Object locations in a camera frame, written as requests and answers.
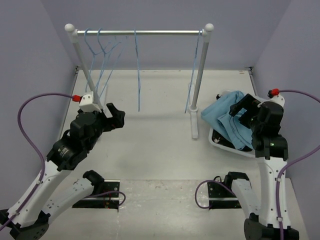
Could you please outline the blue wire hanger holding trousers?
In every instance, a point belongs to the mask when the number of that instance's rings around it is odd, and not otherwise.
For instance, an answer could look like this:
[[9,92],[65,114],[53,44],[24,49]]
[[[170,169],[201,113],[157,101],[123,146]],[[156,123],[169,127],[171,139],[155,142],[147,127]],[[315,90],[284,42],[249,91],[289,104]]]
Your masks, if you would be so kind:
[[140,74],[140,59],[139,59],[139,46],[137,31],[134,29],[134,44],[136,54],[136,65],[137,65],[137,101],[138,101],[138,112],[141,111],[141,74]]

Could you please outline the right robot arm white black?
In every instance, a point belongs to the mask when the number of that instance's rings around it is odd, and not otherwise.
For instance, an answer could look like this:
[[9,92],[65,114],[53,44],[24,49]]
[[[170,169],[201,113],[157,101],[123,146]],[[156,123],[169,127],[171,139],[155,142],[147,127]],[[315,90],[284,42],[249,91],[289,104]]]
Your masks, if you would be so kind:
[[234,117],[245,113],[239,122],[252,131],[252,146],[260,172],[261,199],[257,199],[249,178],[241,172],[229,172],[223,184],[227,196],[235,196],[245,214],[247,240],[298,240],[287,212],[285,167],[289,158],[288,142],[280,135],[285,100],[278,93],[260,101],[247,94],[230,107]]

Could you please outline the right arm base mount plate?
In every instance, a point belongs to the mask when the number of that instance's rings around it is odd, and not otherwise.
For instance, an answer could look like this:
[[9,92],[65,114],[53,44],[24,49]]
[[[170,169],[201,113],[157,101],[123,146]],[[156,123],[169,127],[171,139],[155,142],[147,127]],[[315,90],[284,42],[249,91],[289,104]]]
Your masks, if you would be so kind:
[[229,187],[223,181],[212,181],[207,183],[209,209],[241,209],[241,205]]

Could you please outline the light blue trousers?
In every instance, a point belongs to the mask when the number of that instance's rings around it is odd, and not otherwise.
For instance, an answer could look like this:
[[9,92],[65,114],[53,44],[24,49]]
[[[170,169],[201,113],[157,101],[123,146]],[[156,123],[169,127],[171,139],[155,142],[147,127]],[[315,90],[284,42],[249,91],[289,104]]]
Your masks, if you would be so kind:
[[201,112],[201,119],[232,143],[236,150],[243,150],[246,147],[253,149],[252,130],[239,121],[246,110],[241,109],[235,116],[229,114],[230,107],[244,96],[245,94],[238,90],[223,94]]

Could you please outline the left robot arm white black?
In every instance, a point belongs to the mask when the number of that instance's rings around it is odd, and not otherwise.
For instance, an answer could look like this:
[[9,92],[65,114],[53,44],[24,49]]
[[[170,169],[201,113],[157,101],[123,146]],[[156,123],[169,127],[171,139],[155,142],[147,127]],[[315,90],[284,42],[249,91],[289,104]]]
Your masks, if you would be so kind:
[[15,205],[1,210],[0,223],[10,228],[13,239],[40,239],[65,210],[83,198],[90,195],[97,197],[103,193],[104,178],[89,170],[59,197],[51,197],[60,183],[88,156],[102,133],[125,125],[125,112],[112,103],[106,106],[111,117],[103,111],[79,110],[69,129],[48,153],[44,168],[33,185]]

